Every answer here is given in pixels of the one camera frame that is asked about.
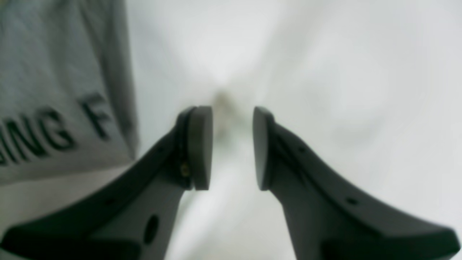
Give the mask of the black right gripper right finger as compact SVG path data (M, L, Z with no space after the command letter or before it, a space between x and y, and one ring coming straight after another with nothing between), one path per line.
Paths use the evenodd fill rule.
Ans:
M280 202L298 260L449 260L456 232L389 206L341 177L297 135L257 106L259 189Z

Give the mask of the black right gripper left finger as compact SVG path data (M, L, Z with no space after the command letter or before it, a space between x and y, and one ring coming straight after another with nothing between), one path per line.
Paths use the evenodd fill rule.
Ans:
M209 189L212 151L212 108L187 108L132 168L67 208L11 227L1 249L22 260L163 260L184 192Z

